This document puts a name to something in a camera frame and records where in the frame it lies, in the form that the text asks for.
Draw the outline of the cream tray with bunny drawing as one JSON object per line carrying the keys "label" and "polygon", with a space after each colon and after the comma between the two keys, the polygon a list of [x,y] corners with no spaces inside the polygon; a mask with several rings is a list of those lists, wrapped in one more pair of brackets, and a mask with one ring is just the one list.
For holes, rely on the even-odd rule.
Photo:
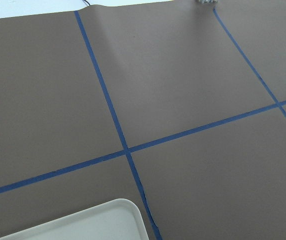
{"label": "cream tray with bunny drawing", "polygon": [[148,240],[139,208],[125,198],[1,237],[2,240]]}

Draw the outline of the aluminium frame post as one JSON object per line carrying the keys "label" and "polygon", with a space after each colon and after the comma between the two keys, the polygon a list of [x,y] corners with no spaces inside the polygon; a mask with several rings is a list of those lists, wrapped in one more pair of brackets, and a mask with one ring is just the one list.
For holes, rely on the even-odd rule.
{"label": "aluminium frame post", "polygon": [[219,0],[197,0],[197,2],[201,5],[215,5]]}

